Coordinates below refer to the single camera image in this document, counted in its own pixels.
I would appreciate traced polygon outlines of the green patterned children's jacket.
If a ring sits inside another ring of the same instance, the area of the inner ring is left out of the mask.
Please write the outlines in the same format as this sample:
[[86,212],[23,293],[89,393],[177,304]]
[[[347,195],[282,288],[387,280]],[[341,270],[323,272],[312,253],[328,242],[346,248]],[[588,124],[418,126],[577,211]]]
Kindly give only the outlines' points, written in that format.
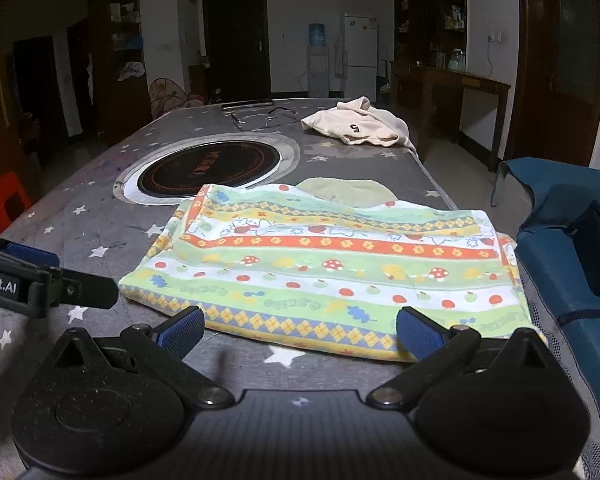
[[355,208],[286,184],[208,184],[119,287],[167,315],[200,307],[218,332],[405,361],[404,307],[490,338],[531,325],[514,249],[480,210]]

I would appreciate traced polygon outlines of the wooden side table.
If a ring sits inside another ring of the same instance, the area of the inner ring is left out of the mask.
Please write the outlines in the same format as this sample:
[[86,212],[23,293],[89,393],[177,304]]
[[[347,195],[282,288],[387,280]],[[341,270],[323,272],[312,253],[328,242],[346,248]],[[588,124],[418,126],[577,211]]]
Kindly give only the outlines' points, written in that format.
[[391,63],[391,109],[400,115],[408,110],[414,112],[415,105],[419,104],[419,129],[414,144],[421,160],[427,157],[435,132],[447,133],[452,139],[460,134],[460,115],[466,90],[496,99],[491,147],[488,150],[480,148],[480,152],[484,152],[483,163],[494,172],[501,160],[500,147],[510,84],[454,70],[402,61]]

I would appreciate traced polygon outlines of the dark flat bar on table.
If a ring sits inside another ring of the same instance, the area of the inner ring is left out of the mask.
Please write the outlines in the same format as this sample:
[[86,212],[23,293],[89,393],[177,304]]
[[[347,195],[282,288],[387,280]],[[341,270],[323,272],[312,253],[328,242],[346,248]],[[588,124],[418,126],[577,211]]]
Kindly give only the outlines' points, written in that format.
[[248,110],[248,108],[272,107],[274,101],[271,99],[241,100],[221,104],[223,112],[234,112],[234,110]]

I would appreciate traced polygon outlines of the teal glass jar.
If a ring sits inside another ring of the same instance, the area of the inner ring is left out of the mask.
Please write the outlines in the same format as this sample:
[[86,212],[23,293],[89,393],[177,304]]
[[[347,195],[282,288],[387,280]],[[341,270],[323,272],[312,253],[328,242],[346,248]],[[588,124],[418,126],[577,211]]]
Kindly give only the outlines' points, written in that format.
[[466,54],[462,49],[454,48],[448,63],[448,69],[454,72],[464,72],[466,70]]

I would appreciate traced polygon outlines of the dark wooden left cabinet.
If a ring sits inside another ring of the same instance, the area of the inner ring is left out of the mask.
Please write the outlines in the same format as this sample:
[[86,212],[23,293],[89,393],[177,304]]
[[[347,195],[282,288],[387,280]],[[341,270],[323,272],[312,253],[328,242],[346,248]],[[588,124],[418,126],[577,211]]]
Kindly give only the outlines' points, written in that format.
[[104,135],[113,146],[151,121],[140,0],[104,0],[108,10]]

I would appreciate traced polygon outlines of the round black induction cooktop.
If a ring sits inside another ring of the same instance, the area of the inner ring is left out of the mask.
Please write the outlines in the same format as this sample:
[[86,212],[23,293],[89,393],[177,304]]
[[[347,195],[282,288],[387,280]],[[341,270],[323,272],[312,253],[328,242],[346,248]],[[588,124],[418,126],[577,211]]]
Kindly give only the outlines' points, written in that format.
[[300,145],[280,133],[231,132],[163,145],[133,162],[114,180],[112,194],[143,206],[177,205],[206,184],[250,188],[291,174]]

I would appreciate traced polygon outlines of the red plastic stool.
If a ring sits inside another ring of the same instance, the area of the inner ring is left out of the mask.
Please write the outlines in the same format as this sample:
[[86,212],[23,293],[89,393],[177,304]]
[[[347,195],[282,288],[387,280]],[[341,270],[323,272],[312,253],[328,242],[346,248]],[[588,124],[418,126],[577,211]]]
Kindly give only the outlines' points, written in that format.
[[13,171],[2,174],[0,176],[0,234],[30,207],[30,197],[17,174]]

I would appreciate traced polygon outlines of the pink children's folding tent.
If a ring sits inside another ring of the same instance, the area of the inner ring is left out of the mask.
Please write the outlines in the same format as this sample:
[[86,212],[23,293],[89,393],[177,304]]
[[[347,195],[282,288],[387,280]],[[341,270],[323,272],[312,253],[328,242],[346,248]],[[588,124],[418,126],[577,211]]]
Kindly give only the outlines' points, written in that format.
[[198,94],[187,93],[179,84],[169,78],[157,78],[148,89],[152,118],[157,119],[171,110],[183,107],[203,106],[204,100]]

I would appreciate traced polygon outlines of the white refrigerator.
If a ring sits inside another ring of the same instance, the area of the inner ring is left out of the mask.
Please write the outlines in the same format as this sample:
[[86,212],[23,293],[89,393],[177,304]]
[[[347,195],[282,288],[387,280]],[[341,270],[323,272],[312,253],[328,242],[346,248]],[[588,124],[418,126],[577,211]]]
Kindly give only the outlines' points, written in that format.
[[376,99],[378,24],[376,18],[343,14],[341,20],[343,95]]

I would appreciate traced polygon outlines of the cream garment with number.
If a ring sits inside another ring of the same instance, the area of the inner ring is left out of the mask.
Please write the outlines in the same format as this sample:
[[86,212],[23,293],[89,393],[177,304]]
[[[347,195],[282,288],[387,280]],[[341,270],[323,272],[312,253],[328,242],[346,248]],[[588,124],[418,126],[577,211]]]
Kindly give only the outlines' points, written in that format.
[[300,124],[304,131],[312,130],[343,144],[368,143],[382,148],[402,146],[417,154],[406,122],[388,110],[373,107],[366,96],[319,110],[302,118]]

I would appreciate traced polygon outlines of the white water dispenser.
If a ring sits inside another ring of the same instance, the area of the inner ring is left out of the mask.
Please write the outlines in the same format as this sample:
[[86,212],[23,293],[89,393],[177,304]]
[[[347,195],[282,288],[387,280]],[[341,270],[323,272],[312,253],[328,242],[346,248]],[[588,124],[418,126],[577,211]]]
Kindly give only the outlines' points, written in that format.
[[311,98],[327,98],[329,94],[329,50],[325,25],[309,24],[308,33],[308,93]]

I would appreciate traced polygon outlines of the blue sofa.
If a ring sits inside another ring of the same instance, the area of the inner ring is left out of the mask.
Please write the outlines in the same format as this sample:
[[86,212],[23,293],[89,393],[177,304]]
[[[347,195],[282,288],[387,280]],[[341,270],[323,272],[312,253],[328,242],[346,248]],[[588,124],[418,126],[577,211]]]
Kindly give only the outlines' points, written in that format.
[[565,314],[600,309],[566,233],[590,203],[600,203],[600,170],[524,157],[501,162],[495,181],[506,177],[513,177],[531,200],[515,254],[532,320],[588,409],[591,432],[583,469],[586,478],[600,479],[600,318],[560,324]]

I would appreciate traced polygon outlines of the dark wooden display shelf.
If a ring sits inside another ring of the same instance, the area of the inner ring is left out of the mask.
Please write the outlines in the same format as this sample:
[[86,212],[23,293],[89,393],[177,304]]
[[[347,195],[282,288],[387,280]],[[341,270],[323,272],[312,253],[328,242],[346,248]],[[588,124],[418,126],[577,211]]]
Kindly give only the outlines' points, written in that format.
[[467,0],[393,1],[397,61],[444,70],[466,53]]

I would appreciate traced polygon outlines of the dark wooden entrance door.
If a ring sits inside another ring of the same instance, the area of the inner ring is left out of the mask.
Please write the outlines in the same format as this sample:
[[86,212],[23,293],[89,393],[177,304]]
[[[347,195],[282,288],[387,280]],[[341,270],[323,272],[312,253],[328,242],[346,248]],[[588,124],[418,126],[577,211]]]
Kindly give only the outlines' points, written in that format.
[[204,52],[223,102],[271,96],[268,0],[202,0]]

